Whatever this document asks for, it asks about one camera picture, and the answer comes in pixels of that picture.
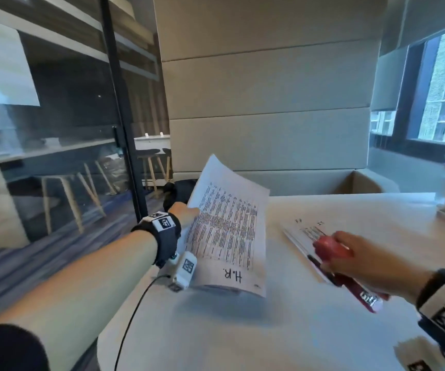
window frame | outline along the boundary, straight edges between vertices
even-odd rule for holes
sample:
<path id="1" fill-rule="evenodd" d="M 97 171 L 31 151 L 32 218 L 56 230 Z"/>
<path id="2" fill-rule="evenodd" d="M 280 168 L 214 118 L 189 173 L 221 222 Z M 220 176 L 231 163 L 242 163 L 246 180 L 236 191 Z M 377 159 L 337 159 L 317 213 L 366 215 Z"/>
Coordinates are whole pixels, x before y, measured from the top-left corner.
<path id="1" fill-rule="evenodd" d="M 445 162 L 445 143 L 415 139 L 422 122 L 440 41 L 441 36 L 409 47 L 392 136 L 370 133 L 370 147 L 436 163 Z M 419 79 L 421 84 L 417 91 Z"/>

white device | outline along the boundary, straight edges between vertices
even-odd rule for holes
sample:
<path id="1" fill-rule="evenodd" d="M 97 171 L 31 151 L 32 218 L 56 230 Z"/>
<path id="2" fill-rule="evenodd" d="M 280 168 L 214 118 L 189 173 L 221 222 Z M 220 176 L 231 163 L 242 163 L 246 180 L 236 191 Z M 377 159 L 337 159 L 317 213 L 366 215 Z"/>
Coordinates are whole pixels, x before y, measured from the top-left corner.
<path id="1" fill-rule="evenodd" d="M 176 255 L 174 259 L 168 260 L 166 265 L 168 265 L 171 275 L 168 287 L 174 292 L 179 292 L 189 287 L 197 266 L 197 257 L 191 252 L 185 251 L 181 256 Z"/>

bar stool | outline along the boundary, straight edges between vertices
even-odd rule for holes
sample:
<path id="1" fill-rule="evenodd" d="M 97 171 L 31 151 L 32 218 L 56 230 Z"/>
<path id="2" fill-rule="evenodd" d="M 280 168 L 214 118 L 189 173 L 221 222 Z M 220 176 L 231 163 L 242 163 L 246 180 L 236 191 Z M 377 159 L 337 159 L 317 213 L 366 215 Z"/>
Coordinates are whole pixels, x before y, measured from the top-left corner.
<path id="1" fill-rule="evenodd" d="M 170 181 L 169 174 L 170 174 L 170 168 L 171 168 L 171 149 L 170 148 L 163 148 L 164 154 L 168 157 L 166 162 L 166 183 Z"/>
<path id="2" fill-rule="evenodd" d="M 149 169 L 150 169 L 150 177 L 152 178 L 152 186 L 154 187 L 154 193 L 157 195 L 157 185 L 156 185 L 156 177 L 154 174 L 154 166 L 152 165 L 152 158 L 156 156 L 157 153 L 161 152 L 159 149 L 150 149 L 150 150 L 137 150 L 136 157 L 138 159 L 142 159 L 143 163 L 143 176 L 145 179 L 145 187 L 147 187 L 147 166 L 146 166 L 146 160 L 149 163 Z M 161 165 L 161 171 L 163 172 L 164 176 L 166 174 L 164 173 L 164 167 Z"/>
<path id="3" fill-rule="evenodd" d="M 96 186 L 92 180 L 92 175 L 90 174 L 90 169 L 86 163 L 83 163 L 85 172 L 88 176 L 90 186 L 87 184 L 87 181 L 83 177 L 82 173 L 78 172 L 76 174 L 59 174 L 59 175 L 43 175 L 40 178 L 40 182 L 42 185 L 42 197 L 44 199 L 44 213 L 46 216 L 46 228 L 47 234 L 51 234 L 53 232 L 53 228 L 51 225 L 51 212 L 49 205 L 49 196 L 47 194 L 47 181 L 48 180 L 59 180 L 61 185 L 63 186 L 63 190 L 65 192 L 66 198 L 68 199 L 68 204 L 70 205 L 71 211 L 73 212 L 73 216 L 75 217 L 75 222 L 77 223 L 77 227 L 80 233 L 83 233 L 83 224 L 82 224 L 82 213 L 80 212 L 80 208 L 75 199 L 75 195 L 73 194 L 73 190 L 70 185 L 69 180 L 74 180 L 75 176 L 77 176 L 85 188 L 85 191 L 90 196 L 90 199 L 94 202 L 98 210 L 101 212 L 102 216 L 106 217 L 106 212 L 102 208 L 99 197 L 97 196 Z"/>

beige upholstered wall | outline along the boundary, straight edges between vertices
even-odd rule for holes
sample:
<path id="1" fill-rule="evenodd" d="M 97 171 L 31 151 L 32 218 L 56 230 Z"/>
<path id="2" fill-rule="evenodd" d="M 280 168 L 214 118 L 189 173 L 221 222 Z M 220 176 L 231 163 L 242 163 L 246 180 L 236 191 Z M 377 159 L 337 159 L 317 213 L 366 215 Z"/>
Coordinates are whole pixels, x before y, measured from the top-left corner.
<path id="1" fill-rule="evenodd" d="M 365 168 L 387 0 L 154 0 L 174 171 Z"/>

forearm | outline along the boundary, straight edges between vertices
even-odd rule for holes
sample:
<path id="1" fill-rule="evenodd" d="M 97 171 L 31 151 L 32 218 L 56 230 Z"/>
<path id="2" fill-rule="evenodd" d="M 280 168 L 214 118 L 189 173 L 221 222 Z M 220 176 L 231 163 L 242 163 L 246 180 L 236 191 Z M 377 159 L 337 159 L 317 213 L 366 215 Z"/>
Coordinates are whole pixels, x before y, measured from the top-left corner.
<path id="1" fill-rule="evenodd" d="M 157 242 L 135 231 L 55 274 L 0 314 L 39 337 L 52 370 L 70 370 L 155 260 Z"/>

